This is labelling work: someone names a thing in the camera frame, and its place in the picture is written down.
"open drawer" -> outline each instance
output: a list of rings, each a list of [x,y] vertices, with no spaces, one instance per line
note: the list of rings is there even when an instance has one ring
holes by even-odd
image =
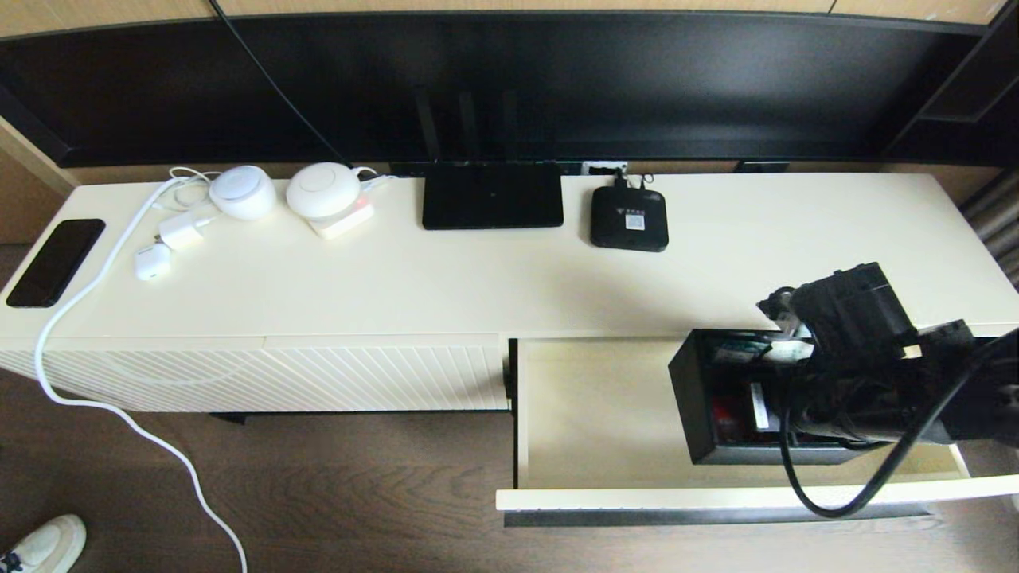
[[[782,466],[693,465],[666,365],[681,340],[521,341],[517,485],[509,525],[813,519]],[[797,469],[825,506],[848,502],[888,449]],[[1019,492],[1019,475],[971,477],[957,446],[917,445],[858,517],[919,515],[922,504]]]

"wall socket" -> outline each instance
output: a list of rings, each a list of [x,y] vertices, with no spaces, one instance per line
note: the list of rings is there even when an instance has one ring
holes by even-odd
[[[627,161],[585,161],[581,163],[580,174],[582,175],[614,175],[615,171],[623,169],[623,174],[627,174]]]

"white sneaker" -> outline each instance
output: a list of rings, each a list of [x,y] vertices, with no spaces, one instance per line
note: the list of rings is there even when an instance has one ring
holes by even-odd
[[[76,515],[51,519],[0,555],[0,573],[67,573],[85,548],[85,523]]]

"black smartphone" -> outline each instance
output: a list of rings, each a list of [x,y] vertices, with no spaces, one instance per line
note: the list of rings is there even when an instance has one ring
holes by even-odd
[[[7,297],[7,306],[49,308],[60,300],[106,223],[101,219],[60,221]]]

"curtain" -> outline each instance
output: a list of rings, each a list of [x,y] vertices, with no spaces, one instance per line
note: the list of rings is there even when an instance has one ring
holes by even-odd
[[[962,213],[1019,290],[1019,168],[1005,171],[977,192]]]

